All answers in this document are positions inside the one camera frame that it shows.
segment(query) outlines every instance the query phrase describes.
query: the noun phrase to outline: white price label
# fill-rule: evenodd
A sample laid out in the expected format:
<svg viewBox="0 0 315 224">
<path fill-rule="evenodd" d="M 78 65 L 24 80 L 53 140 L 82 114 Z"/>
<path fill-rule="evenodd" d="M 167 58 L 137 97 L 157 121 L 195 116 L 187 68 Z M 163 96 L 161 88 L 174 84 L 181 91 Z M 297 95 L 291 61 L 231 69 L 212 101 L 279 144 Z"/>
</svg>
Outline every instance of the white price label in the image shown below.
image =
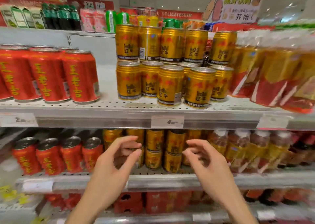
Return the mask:
<svg viewBox="0 0 315 224">
<path fill-rule="evenodd" d="M 258 129 L 275 129 L 281 130 L 286 129 L 290 120 L 293 119 L 292 116 L 288 115 L 267 115 L 263 114 L 257 124 Z"/>
<path fill-rule="evenodd" d="M 193 214 L 192 221 L 209 223 L 211 221 L 211 215 L 210 213 Z"/>
<path fill-rule="evenodd" d="M 22 192 L 25 193 L 52 193 L 53 180 L 26 181 L 23 183 Z"/>
<path fill-rule="evenodd" d="M 274 210 L 257 211 L 258 220 L 271 221 L 276 218 Z"/>
<path fill-rule="evenodd" d="M 153 115 L 151 117 L 151 129 L 183 129 L 183 115 Z"/>
<path fill-rule="evenodd" d="M 38 127 L 33 113 L 0 113 L 0 127 Z"/>
</svg>

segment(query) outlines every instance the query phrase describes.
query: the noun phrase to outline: gold can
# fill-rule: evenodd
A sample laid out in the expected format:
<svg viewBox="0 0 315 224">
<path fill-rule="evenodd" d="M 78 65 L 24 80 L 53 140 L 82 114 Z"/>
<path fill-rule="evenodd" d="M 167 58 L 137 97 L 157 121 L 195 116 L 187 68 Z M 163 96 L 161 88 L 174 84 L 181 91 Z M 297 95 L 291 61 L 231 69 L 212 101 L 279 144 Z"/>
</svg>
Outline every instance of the gold can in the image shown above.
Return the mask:
<svg viewBox="0 0 315 224">
<path fill-rule="evenodd" d="M 164 144 L 164 130 L 150 129 L 146 131 L 146 147 L 152 151 L 160 151 Z"/>
<path fill-rule="evenodd" d="M 139 28 L 140 60 L 159 60 L 161 46 L 161 30 L 158 27 Z"/>
<path fill-rule="evenodd" d="M 103 129 L 103 139 L 105 150 L 115 141 L 123 136 L 123 129 Z"/>
<path fill-rule="evenodd" d="M 132 24 L 116 25 L 116 53 L 118 59 L 138 59 L 138 27 Z"/>
<path fill-rule="evenodd" d="M 208 31 L 191 29 L 186 31 L 185 62 L 202 63 L 208 42 Z"/>
<path fill-rule="evenodd" d="M 184 104 L 194 108 L 209 106 L 215 73 L 216 71 L 211 68 L 191 68 L 185 87 Z"/>
<path fill-rule="evenodd" d="M 157 78 L 157 102 L 165 106 L 179 105 L 184 68 L 176 65 L 160 66 Z"/>
<path fill-rule="evenodd" d="M 136 167 L 139 169 L 144 165 L 144 146 L 141 147 L 141 155 L 138 162 L 136 162 Z"/>
<path fill-rule="evenodd" d="M 219 65 L 228 64 L 236 44 L 236 38 L 236 32 L 216 32 L 209 54 L 209 63 Z"/>
<path fill-rule="evenodd" d="M 164 153 L 163 168 L 167 172 L 177 173 L 180 169 L 182 154 L 171 154 L 167 151 Z"/>
<path fill-rule="evenodd" d="M 179 62 L 183 54 L 184 30 L 164 28 L 161 36 L 160 60 Z"/>
<path fill-rule="evenodd" d="M 187 76 L 191 68 L 193 67 L 200 67 L 201 63 L 178 63 L 179 66 L 184 68 L 184 79 L 183 79 L 183 88 L 181 91 L 181 95 L 185 95 L 185 87 L 186 87 L 186 82 L 187 82 Z"/>
<path fill-rule="evenodd" d="M 138 16 L 138 26 L 147 26 L 147 16 L 146 15 L 139 15 Z"/>
<path fill-rule="evenodd" d="M 172 154 L 181 154 L 185 144 L 185 130 L 168 130 L 165 150 Z"/>
<path fill-rule="evenodd" d="M 158 71 L 162 65 L 158 61 L 141 62 L 141 91 L 145 97 L 157 96 Z"/>
<path fill-rule="evenodd" d="M 212 65 L 210 68 L 216 70 L 211 100 L 226 101 L 234 69 L 223 65 Z"/>
<path fill-rule="evenodd" d="M 139 62 L 121 61 L 116 67 L 118 98 L 136 100 L 141 97 L 141 70 Z"/>
<path fill-rule="evenodd" d="M 144 129 L 126 129 L 126 134 L 138 136 L 136 142 L 144 146 Z"/>
<path fill-rule="evenodd" d="M 163 151 L 151 151 L 146 147 L 146 158 L 145 164 L 148 169 L 158 169 L 162 164 L 162 153 Z"/>
<path fill-rule="evenodd" d="M 157 16 L 149 16 L 147 22 L 148 22 L 148 26 L 158 27 Z"/>
</svg>

